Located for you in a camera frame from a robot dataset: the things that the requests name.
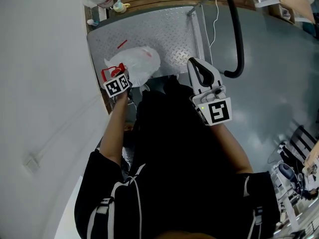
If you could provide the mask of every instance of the white plastic bag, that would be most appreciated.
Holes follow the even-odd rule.
[[[104,59],[108,68],[123,63],[129,71],[132,87],[140,87],[160,67],[160,56],[156,50],[150,47],[137,47],[119,52],[110,61]]]

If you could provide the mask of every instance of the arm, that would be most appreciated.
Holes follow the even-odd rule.
[[[236,173],[253,173],[248,157],[224,124],[210,126],[230,164]]]
[[[125,115],[128,106],[128,92],[118,95],[115,108],[103,135],[100,153],[121,166]]]

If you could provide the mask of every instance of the gray floor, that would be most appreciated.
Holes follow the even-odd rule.
[[[216,10],[212,5],[204,10],[212,40]],[[233,121],[226,125],[245,149],[254,171],[261,172],[270,168],[268,161],[279,159],[272,153],[280,140],[291,136],[296,123],[314,130],[319,108],[319,43],[284,21],[238,10],[245,69],[240,78],[223,77],[233,109]],[[216,41],[211,51],[217,69],[236,68],[235,39],[226,6],[219,7]],[[161,89],[164,80],[151,80],[150,85]],[[179,81],[189,85],[188,75],[180,75]],[[141,99],[137,89],[134,98],[137,103]],[[135,108],[131,108],[134,117]]]

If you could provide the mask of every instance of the metal diamond plate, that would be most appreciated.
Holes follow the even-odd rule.
[[[197,18],[187,13],[192,6],[150,11],[127,17],[100,27],[88,35],[94,67],[103,88],[101,70],[104,58],[110,60],[118,52],[149,46],[159,53],[160,68],[153,77],[187,72],[187,61],[198,57],[195,31],[199,31]]]

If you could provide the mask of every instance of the white stripe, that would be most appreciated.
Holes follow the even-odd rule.
[[[93,228],[93,225],[94,225],[94,218],[95,218],[96,210],[97,210],[97,207],[91,213],[91,216],[90,216],[90,219],[89,219],[89,224],[88,224],[88,229],[87,229],[87,232],[86,232],[86,239],[91,239],[91,233],[92,233],[92,228]]]
[[[138,203],[139,203],[139,212],[140,212],[140,232],[139,232],[139,239],[142,239],[142,208],[141,208],[141,200],[140,200],[140,191],[139,191],[139,187],[138,187],[138,183],[136,182],[135,178],[136,176],[132,177],[129,176],[129,178],[132,178],[131,181],[135,182],[135,186],[136,186],[136,192],[138,194]]]
[[[108,212],[108,206],[100,206],[99,209],[96,211],[98,214],[106,214]]]
[[[248,197],[249,196],[249,193],[247,191],[247,183],[248,183],[248,180],[249,180],[249,176],[246,178],[245,180],[245,185],[244,185],[244,197]]]
[[[114,198],[115,191],[120,186],[128,186],[129,182],[123,184],[121,182],[117,182],[114,185],[114,188],[111,193],[111,197]],[[109,205],[109,219],[108,219],[108,239],[114,239],[114,215],[115,215],[115,203],[114,201]]]
[[[255,223],[256,223],[256,216],[255,216],[255,210],[253,210],[253,222],[251,223],[251,227],[250,227],[247,239],[251,238],[251,234],[253,233]]]
[[[138,171],[136,172],[136,175],[139,175],[139,174],[140,174],[141,170],[143,169],[143,167],[144,167],[145,165],[146,165],[146,164],[141,165],[141,166],[139,167]]]
[[[108,204],[110,201],[110,198],[107,198],[107,199],[103,199],[101,204]]]

